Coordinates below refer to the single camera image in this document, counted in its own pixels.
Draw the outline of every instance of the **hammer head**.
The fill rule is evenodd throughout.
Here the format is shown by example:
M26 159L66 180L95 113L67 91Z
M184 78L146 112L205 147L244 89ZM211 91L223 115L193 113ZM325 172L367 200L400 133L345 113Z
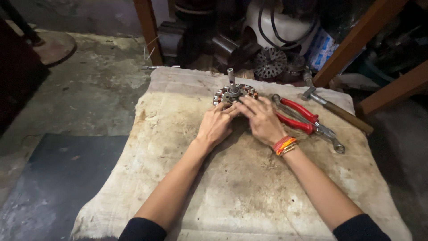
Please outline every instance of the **hammer head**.
M316 87L314 87L314 86L311 86L311 87L309 87L309 89L308 90L306 90L304 93L303 93L303 95L302 95L302 100L309 100L309 97L311 96L311 94L315 91L315 90L317 90L317 88Z

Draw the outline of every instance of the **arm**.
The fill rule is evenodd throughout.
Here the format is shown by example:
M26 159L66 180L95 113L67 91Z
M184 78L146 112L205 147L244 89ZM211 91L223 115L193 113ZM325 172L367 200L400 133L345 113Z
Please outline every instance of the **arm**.
M299 147L282 157L299 179L312 205L330 231L363 213Z
M263 97L260 100L262 102L245 97L241 99L243 104L237 102L234 105L250 119L253 135L272 146L287 133L274 114L271 102ZM298 147L283 158L330 230L363 213Z
M196 139L134 217L151 220L165 230L171 228L206 155L232 132L230 122L239 111L236 106L222 111L224 107L220 103L205 113Z

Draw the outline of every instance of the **wall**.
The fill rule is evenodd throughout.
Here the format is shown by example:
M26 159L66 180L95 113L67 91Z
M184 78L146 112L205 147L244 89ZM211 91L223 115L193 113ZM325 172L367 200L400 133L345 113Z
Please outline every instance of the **wall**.
M13 0L29 23L48 30L108 36L142 35L132 0ZM153 0L158 25L169 20L167 0ZM4 12L0 17L9 19Z

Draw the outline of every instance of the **hammer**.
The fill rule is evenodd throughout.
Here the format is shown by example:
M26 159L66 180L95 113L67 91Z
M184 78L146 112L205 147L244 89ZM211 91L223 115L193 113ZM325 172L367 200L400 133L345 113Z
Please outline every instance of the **hammer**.
M308 90L306 90L305 93L303 93L302 95L302 100L313 99L314 101L321 104L324 108L331 111L333 114L339 116L341 119L347 121L349 124L355 126L356 128L362 130L363 132L367 134L371 134L373 132L373 127L368 125L366 122L358 119L355 115L347 112L346 110L338 107L337 105L331 103L330 101L327 101L324 98L320 97L319 95L315 94L314 91L316 89L317 88L312 86Z

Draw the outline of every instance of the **black sleeve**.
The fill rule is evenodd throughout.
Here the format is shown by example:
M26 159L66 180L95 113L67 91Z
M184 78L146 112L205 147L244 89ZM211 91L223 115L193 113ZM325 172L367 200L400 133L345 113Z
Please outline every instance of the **black sleeve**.
M129 220L119 237L119 241L163 241L166 231L159 224L145 218Z
M338 241L391 241L367 214L357 215L333 230Z

